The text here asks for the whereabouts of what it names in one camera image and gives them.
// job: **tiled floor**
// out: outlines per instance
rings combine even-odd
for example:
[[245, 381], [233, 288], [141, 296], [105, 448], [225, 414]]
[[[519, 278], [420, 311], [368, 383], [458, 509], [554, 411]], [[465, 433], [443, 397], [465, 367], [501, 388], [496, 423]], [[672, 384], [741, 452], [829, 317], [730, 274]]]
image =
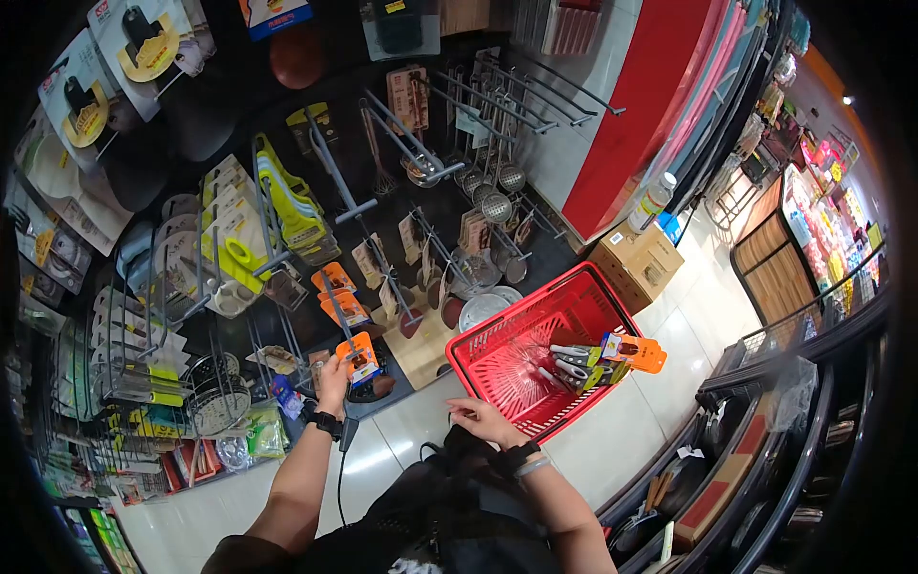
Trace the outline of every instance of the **tiled floor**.
[[[654, 376], [627, 376], [606, 398], [545, 444], [554, 465], [598, 508], [623, 487], [697, 407], [695, 391], [725, 346], [760, 325], [710, 219], [699, 209], [678, 250], [685, 264], [652, 305], [635, 316], [644, 336], [668, 353]], [[443, 400], [464, 396], [455, 376], [441, 377], [363, 421], [347, 454], [341, 486], [344, 517], [359, 519], [425, 441], [449, 429]], [[319, 531], [341, 525], [336, 501], [341, 453], [329, 463]], [[244, 532], [267, 499], [278, 461], [162, 502], [117, 507], [150, 574], [199, 572], [217, 542]]]

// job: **red shopping basket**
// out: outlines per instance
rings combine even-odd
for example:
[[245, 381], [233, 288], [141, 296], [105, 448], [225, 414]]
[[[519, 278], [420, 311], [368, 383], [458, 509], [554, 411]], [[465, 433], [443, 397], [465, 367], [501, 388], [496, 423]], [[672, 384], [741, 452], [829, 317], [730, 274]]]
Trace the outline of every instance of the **red shopping basket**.
[[641, 336], [609, 282], [585, 262], [446, 344], [468, 394], [497, 406], [539, 444], [612, 390], [594, 387], [578, 397], [538, 373], [552, 366], [548, 345], [559, 327], [597, 343], [609, 331]]

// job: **whisk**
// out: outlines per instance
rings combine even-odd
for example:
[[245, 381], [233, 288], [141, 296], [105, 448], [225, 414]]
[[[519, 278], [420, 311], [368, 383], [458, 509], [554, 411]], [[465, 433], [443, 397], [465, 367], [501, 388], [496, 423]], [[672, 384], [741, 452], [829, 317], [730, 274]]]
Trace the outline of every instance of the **whisk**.
[[379, 161], [379, 144], [376, 142], [376, 131], [373, 128], [373, 119], [367, 109], [365, 97], [360, 99], [360, 115], [364, 119], [364, 130], [366, 131], [366, 141], [370, 144], [370, 153], [373, 154], [373, 161], [376, 164], [376, 178], [373, 181], [373, 193], [377, 196], [387, 196], [396, 190], [397, 183], [395, 177], [386, 171], [382, 162]]

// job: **wooden cutting board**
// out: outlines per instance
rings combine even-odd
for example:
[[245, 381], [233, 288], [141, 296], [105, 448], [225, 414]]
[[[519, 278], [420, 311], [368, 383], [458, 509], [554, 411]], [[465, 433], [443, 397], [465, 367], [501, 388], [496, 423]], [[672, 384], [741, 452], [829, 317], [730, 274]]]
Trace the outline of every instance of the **wooden cutting board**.
[[415, 390], [430, 385], [437, 377], [437, 369], [448, 363], [443, 349], [454, 336], [459, 334], [459, 329], [447, 329], [440, 320], [440, 312], [431, 309], [427, 304], [427, 296], [417, 287], [412, 287], [416, 302], [414, 308], [424, 313], [418, 332], [410, 339], [406, 339], [398, 331], [398, 317], [386, 321], [386, 312], [382, 307], [373, 310], [373, 321], [386, 326], [383, 339], [386, 341], [392, 355], [398, 361], [409, 383]]

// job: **white plastic lid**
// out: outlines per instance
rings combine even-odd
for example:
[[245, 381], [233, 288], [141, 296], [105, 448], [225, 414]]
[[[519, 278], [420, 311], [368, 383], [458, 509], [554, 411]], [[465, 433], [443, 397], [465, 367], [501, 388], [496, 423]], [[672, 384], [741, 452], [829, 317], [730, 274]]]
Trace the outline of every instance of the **white plastic lid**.
[[676, 177], [672, 175], [671, 173], [669, 172], [664, 173], [663, 177], [661, 177], [660, 180], [663, 182], [663, 187], [665, 187], [669, 191], [676, 189], [676, 183], [677, 183]]

